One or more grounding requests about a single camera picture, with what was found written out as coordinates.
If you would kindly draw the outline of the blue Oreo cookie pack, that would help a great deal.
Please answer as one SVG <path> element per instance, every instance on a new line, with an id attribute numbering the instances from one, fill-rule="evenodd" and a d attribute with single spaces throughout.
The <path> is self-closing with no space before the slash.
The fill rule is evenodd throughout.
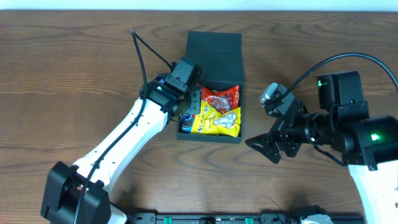
<path id="1" fill-rule="evenodd" d="M 181 120 L 181 130 L 183 133 L 190 133 L 193 127 L 193 123 L 195 121 L 194 114 L 182 114 L 180 116 Z"/>

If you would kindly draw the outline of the yellow Hacks candy bag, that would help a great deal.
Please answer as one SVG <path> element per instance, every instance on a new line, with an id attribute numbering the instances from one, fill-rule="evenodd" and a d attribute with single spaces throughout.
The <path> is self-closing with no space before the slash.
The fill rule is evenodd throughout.
<path id="1" fill-rule="evenodd" d="M 240 130 L 240 107 L 221 114 L 209 103 L 201 101 L 200 113 L 195 116 L 190 132 L 193 134 L 225 135 L 236 138 L 239 136 Z"/>

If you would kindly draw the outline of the blue Eclipse mint pack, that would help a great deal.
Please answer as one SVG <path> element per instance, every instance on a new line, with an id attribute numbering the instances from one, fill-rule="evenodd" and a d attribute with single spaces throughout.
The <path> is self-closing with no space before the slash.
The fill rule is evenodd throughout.
<path id="1" fill-rule="evenodd" d="M 160 73 L 157 75 L 156 80 L 162 84 L 165 84 L 168 75 L 169 75 L 168 73 Z"/>

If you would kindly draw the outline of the red Hacks candy bag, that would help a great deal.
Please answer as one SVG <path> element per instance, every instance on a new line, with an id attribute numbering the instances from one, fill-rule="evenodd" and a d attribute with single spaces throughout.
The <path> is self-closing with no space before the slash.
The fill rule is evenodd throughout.
<path id="1" fill-rule="evenodd" d="M 201 100 L 207 102 L 221 114 L 227 113 L 239 105 L 239 85 L 224 91 L 201 89 Z"/>

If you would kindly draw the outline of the dark green box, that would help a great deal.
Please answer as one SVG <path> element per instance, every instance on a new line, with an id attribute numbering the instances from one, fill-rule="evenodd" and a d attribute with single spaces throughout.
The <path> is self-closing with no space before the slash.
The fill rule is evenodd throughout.
<path id="1" fill-rule="evenodd" d="M 197 86 L 200 91 L 203 87 L 224 91 L 239 85 L 238 107 L 241 108 L 242 126 L 244 69 L 241 39 L 241 34 L 190 31 L 185 57 L 203 67 L 200 84 Z M 180 120 L 177 139 L 238 144 L 242 140 L 242 134 L 240 130 L 239 136 L 234 138 L 225 135 L 183 133 Z"/>

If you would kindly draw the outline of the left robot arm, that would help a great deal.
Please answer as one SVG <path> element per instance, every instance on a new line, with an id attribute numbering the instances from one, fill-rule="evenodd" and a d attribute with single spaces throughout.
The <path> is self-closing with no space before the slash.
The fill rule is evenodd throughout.
<path id="1" fill-rule="evenodd" d="M 50 223 L 127 223 L 129 216 L 109 195 L 136 154 L 171 118 L 189 107 L 203 68 L 182 57 L 170 73 L 144 83 L 127 116 L 92 151 L 72 166 L 49 171 L 40 214 Z"/>

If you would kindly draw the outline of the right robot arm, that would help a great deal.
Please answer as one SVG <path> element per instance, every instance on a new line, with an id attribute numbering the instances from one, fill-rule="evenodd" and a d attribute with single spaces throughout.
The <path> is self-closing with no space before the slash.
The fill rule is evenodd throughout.
<path id="1" fill-rule="evenodd" d="M 246 145 L 277 164 L 281 152 L 295 157 L 302 144 L 316 150 L 330 146 L 341 154 L 360 194 L 368 223 L 397 223 L 397 119 L 370 117 L 357 71 L 317 76 L 320 108 L 309 113 L 304 103 L 277 83 L 260 97 L 276 119 L 268 133 Z"/>

